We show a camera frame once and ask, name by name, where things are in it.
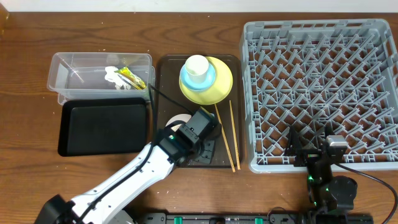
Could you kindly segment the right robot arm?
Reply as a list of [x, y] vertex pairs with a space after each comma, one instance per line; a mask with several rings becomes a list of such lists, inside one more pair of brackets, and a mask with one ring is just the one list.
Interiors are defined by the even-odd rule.
[[331, 169], [347, 148], [345, 138], [327, 127], [321, 146], [305, 149], [299, 134], [290, 128], [284, 154], [294, 157], [295, 167], [307, 168], [308, 197], [315, 206], [302, 218], [302, 223], [348, 223], [346, 213], [354, 208], [358, 184], [347, 176], [334, 176]]

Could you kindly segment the wooden chopstick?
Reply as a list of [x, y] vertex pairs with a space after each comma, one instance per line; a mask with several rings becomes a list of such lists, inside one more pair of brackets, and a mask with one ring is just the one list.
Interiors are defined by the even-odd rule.
[[241, 170], [240, 161], [239, 161], [238, 141], [237, 141], [237, 136], [236, 136], [236, 128], [235, 128], [234, 114], [233, 114], [233, 107], [232, 107], [231, 100], [229, 100], [229, 109], [230, 109], [230, 115], [231, 115], [231, 125], [232, 125], [232, 132], [233, 132], [234, 150], [235, 150], [235, 155], [236, 155], [236, 165], [237, 165], [237, 169]]
[[216, 110], [216, 115], [217, 115], [218, 121], [219, 121], [219, 123], [220, 123], [220, 125], [221, 125], [221, 135], [222, 135], [222, 137], [223, 137], [223, 141], [224, 141], [224, 145], [225, 145], [226, 152], [227, 152], [227, 155], [228, 155], [229, 163], [230, 163], [230, 165], [231, 165], [232, 171], [235, 173], [235, 172], [236, 172], [236, 169], [235, 169], [235, 166], [234, 166], [234, 164], [233, 164], [233, 159], [232, 159], [232, 156], [231, 156], [231, 151], [230, 151], [230, 149], [229, 149], [228, 140], [227, 140], [226, 135], [225, 135], [225, 131], [224, 131], [223, 123], [222, 123], [222, 120], [221, 120], [221, 117], [220, 117], [220, 114], [219, 114], [219, 111], [218, 111], [218, 107], [217, 107], [216, 104], [214, 104], [214, 106], [215, 106], [215, 110]]

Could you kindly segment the green yellow snack wrapper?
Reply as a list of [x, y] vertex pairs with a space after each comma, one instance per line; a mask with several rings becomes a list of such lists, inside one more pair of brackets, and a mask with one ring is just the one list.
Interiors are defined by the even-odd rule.
[[137, 90], [144, 90], [147, 88], [146, 83], [140, 77], [132, 73], [128, 67], [120, 68], [116, 70], [116, 73], [122, 80]]

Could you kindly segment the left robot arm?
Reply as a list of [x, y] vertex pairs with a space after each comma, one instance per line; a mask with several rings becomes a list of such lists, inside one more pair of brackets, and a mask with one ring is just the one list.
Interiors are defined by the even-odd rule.
[[145, 189], [165, 179], [197, 148], [221, 134], [221, 125], [190, 127], [174, 121], [160, 129], [139, 155], [110, 178], [84, 194], [64, 201], [60, 195], [48, 200], [36, 223], [110, 223]]

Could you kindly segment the white bowl with rice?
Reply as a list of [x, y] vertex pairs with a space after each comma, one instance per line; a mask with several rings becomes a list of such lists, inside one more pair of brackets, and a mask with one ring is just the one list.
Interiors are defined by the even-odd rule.
[[173, 116], [172, 118], [170, 118], [166, 125], [171, 124], [174, 121], [184, 121], [187, 122], [192, 116], [190, 114], [177, 114], [175, 116]]

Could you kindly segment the white tissue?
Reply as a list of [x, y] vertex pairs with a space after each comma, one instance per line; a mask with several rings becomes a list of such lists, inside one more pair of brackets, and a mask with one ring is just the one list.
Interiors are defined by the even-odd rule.
[[130, 90], [132, 85], [126, 78], [117, 72], [118, 68], [114, 66], [108, 66], [105, 68], [106, 75], [104, 79], [114, 84], [117, 90]]

